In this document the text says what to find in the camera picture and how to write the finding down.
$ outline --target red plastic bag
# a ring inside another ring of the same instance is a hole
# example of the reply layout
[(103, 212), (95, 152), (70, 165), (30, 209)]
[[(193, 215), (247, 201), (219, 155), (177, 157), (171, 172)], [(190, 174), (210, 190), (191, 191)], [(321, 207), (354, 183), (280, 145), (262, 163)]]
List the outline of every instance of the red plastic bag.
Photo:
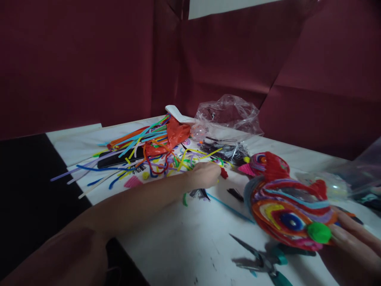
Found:
[[(176, 118), (171, 117), (167, 125), (168, 143), (166, 147), (172, 150), (177, 144), (184, 142), (191, 133), (189, 125), (180, 124)], [(164, 147), (155, 148), (149, 142), (146, 143), (147, 156), (157, 156), (167, 153), (168, 150)]]

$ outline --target black cloth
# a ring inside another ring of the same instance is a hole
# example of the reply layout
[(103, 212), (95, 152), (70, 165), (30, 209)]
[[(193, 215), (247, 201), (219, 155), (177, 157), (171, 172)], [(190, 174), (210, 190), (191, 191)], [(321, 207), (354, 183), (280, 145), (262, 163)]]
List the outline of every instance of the black cloth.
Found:
[[(50, 182), (67, 170), (45, 134), (0, 141), (0, 150), (0, 248), (6, 262), (0, 268), (1, 281), (91, 204), (78, 199), (82, 191), (76, 183), (66, 184), (71, 176)], [(106, 250), (111, 269), (107, 284), (120, 279), (120, 285), (148, 285), (117, 240)]]

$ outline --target white table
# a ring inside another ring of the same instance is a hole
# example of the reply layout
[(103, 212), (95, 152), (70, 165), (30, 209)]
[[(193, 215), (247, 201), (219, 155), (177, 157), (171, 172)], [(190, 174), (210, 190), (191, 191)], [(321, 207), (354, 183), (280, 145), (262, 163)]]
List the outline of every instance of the white table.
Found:
[[(55, 148), (68, 166), (89, 162), (93, 154), (103, 150), (97, 144), (119, 138), (138, 128), (157, 122), (162, 116), (99, 128), (81, 134), (72, 134), (55, 139)], [(254, 154), (271, 151), (280, 156), (291, 167), (291, 174), (302, 171), (318, 171), (337, 166), (346, 160), (281, 143), (271, 139), (256, 137), (249, 146)], [(243, 204), (226, 192), (229, 187), (241, 193), (248, 178), (228, 170), (228, 180), (208, 190), (212, 196), (227, 204), (246, 217), (250, 217)], [(102, 178), (100, 172), (90, 172), (77, 183), (86, 191), (89, 182)], [(118, 181), (112, 190), (108, 189), (112, 178), (101, 184), (87, 197), (95, 205), (107, 197), (123, 191), (128, 178)], [(181, 201), (159, 212), (150, 221), (136, 227), (118, 240), (130, 255), (144, 277), (152, 285), (272, 285), (268, 275), (258, 274), (255, 278), (249, 271), (237, 268), (233, 258), (251, 258), (229, 233), (249, 243), (258, 250), (276, 242), (258, 225), (241, 218), (217, 200), (199, 201), (188, 196), (188, 207)], [(355, 202), (335, 202), (348, 211), (356, 213), (368, 230), (381, 238), (381, 220), (368, 208)], [(325, 268), (319, 256), (289, 256), (289, 264), (279, 266), (293, 285), (337, 285)]]

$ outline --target clear plastic ball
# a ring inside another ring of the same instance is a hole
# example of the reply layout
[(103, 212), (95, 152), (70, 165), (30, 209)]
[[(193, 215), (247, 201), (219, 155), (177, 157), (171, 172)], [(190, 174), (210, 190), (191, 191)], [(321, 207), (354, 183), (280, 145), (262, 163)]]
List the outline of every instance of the clear plastic ball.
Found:
[(190, 136), (195, 141), (203, 141), (208, 134), (208, 129), (203, 124), (195, 124), (190, 129)]

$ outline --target green pom pom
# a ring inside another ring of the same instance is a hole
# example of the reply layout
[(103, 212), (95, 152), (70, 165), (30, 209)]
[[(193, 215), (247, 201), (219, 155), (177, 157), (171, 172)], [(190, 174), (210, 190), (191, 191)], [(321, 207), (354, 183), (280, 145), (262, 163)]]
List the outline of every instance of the green pom pom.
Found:
[(313, 222), (307, 226), (308, 235), (318, 243), (327, 243), (331, 239), (331, 230), (325, 224)]

